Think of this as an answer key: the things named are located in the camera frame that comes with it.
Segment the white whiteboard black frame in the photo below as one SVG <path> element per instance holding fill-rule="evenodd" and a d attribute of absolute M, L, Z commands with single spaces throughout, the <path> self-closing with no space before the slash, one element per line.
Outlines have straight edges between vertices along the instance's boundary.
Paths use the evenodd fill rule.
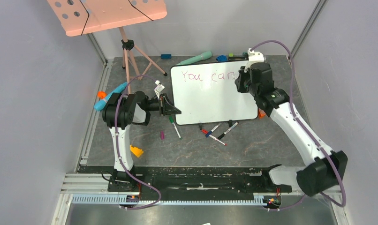
<path fill-rule="evenodd" d="M 251 120 L 258 108 L 248 93 L 239 93 L 235 80 L 246 61 L 180 65 L 170 69 L 179 125 Z"/>

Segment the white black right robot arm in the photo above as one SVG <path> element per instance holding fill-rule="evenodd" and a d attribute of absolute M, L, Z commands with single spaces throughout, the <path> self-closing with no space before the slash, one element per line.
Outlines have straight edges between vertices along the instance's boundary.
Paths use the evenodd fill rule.
<path fill-rule="evenodd" d="M 264 190 L 274 191 L 280 184 L 296 184 L 306 195 L 314 196 L 342 184 L 347 155 L 334 151 L 311 130 L 290 102 L 289 95 L 275 87 L 270 64 L 252 62 L 240 67 L 234 83 L 239 93 L 249 93 L 258 108 L 284 131 L 305 164 L 298 171 L 282 165 L 270 169 L 261 178 Z"/>

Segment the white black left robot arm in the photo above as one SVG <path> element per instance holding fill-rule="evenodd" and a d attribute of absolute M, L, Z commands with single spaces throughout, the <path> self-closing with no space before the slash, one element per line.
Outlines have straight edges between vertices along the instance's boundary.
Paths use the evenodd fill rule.
<path fill-rule="evenodd" d="M 181 114 L 167 94 L 149 98 L 144 92 L 137 91 L 127 96 L 113 93 L 102 110 L 102 119 L 106 123 L 113 139 L 114 170 L 119 173 L 131 171 L 134 161 L 130 151 L 129 131 L 132 125 L 147 126 L 151 112 L 158 111 L 161 116 Z"/>

